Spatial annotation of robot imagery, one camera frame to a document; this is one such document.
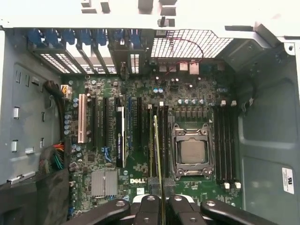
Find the colorful wires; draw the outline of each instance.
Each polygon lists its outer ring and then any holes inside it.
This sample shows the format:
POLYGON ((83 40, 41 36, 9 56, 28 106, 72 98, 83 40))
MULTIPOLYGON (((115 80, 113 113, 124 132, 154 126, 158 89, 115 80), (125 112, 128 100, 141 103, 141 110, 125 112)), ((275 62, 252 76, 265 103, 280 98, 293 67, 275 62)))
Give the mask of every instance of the colorful wires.
POLYGON ((63 143, 55 144, 54 161, 58 169, 63 169, 64 164, 64 145, 63 143))

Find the capacitor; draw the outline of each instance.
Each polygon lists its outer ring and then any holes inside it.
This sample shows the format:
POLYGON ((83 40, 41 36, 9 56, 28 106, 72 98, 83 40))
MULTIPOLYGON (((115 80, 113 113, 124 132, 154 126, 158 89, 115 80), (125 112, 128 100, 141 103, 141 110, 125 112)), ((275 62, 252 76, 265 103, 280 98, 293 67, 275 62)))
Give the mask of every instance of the capacitor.
POLYGON ((66 115, 65 115, 65 119, 66 119, 66 120, 70 120, 71 118, 72 118, 72 116, 71 116, 70 114, 66 114, 66 115))
POLYGON ((82 147, 81 146, 77 146, 76 147, 76 151, 81 151, 82 150, 82 147))

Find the blue pcie slot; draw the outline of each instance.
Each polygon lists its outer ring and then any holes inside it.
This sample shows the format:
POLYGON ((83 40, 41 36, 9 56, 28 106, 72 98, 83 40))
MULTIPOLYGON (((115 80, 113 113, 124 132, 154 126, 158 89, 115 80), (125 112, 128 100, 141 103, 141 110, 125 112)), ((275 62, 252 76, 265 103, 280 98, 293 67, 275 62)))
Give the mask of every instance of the blue pcie slot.
POLYGON ((128 131, 128 133, 129 133, 129 135, 128 135, 128 147, 129 148, 131 148, 132 147, 132 138, 131 138, 131 136, 132 136, 132 130, 131 130, 131 123, 132 123, 132 121, 131 121, 131 97, 128 97, 128 107, 127 107, 127 109, 128 109, 128 129, 129 129, 129 131, 128 131))

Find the sticker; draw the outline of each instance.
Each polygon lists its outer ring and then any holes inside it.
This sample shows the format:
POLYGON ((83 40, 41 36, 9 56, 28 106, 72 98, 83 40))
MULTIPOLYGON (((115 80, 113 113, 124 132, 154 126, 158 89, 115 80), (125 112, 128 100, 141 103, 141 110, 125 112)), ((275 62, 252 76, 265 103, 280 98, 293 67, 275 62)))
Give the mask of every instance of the sticker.
POLYGON ((137 195, 144 195, 145 194, 145 189, 143 187, 138 187, 136 189, 136 194, 137 195))
POLYGON ((294 194, 293 171, 291 169, 282 168, 282 180, 284 191, 294 194))
POLYGON ((156 31, 156 36, 166 36, 167 31, 166 30, 157 30, 156 31))

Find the green circuit board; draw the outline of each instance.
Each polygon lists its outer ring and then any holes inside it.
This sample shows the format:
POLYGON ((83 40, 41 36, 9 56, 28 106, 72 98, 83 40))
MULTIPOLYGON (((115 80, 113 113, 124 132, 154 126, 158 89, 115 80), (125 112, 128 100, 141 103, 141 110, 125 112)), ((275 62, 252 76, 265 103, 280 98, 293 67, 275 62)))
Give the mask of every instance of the green circuit board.
MULTIPOLYGON (((179 81, 174 85, 173 79, 176 79, 177 77, 178 75, 170 75, 167 79, 157 80, 155 75, 143 77, 136 76, 127 81, 121 80, 118 76, 107 77, 91 75, 88 77, 65 77, 65 84, 72 84, 72 99, 78 98, 79 94, 86 93, 87 89, 93 96, 96 96, 97 99, 96 133, 98 139, 96 149, 93 148, 90 137, 88 137, 87 143, 77 143, 78 108, 73 106, 73 101, 66 106, 65 113, 72 115, 72 122, 70 124, 72 144, 81 146, 81 150, 73 150, 71 156, 71 162, 76 162, 77 164, 77 170, 70 173, 70 182, 72 183, 70 207, 73 208, 71 216, 78 216, 113 198, 125 198, 132 202, 136 195, 150 194, 147 183, 149 151, 146 120, 142 121, 142 130, 140 130, 136 120, 137 110, 135 104, 137 97, 142 97, 142 103, 145 107, 149 104, 158 105, 159 102, 164 102, 165 105, 169 106, 169 122, 172 124, 177 123, 181 128, 198 128, 206 123, 213 129, 214 113, 210 107, 210 103, 217 102, 219 98, 217 92, 218 87, 216 86, 218 77, 203 76, 201 79, 198 79, 197 76, 186 76, 182 79, 179 77, 179 81), (155 93, 154 89, 162 89, 163 92, 155 93), (114 98, 120 96, 131 97, 133 102, 132 108, 130 109, 131 119, 130 121, 127 121, 126 127, 127 142, 129 142, 128 137, 130 136, 132 145, 130 148, 128 147, 128 143, 126 145, 128 155, 125 168, 117 168, 115 163, 117 150, 115 146, 116 118, 114 98), (101 151, 103 147, 103 137, 105 135, 101 119, 103 116, 103 98, 105 97, 109 98, 109 116, 107 119, 109 123, 108 147, 110 147, 110 163, 108 163, 101 151), (184 100, 186 99, 189 99, 189 101, 191 99, 203 99, 205 103, 202 106, 199 106, 198 104, 193 105, 191 102, 185 105, 184 100), (136 141, 138 132, 140 132, 142 136, 141 145, 136 141), (95 171, 117 171, 118 192, 116 196, 92 196, 91 174, 95 171), (137 180, 138 182, 130 182, 131 179, 137 180)), ((93 123, 91 115, 92 110, 88 107, 87 130, 90 129, 93 123)), ((143 118, 146 118, 146 115, 146 111, 143 111, 143 118)), ((203 176, 183 176, 180 181, 176 181, 175 190, 177 194, 191 196, 197 204, 200 204, 201 201, 206 199, 219 199, 238 208, 242 207, 241 190, 234 188, 225 190, 224 187, 216 183, 214 174, 209 180, 205 179, 203 176)))

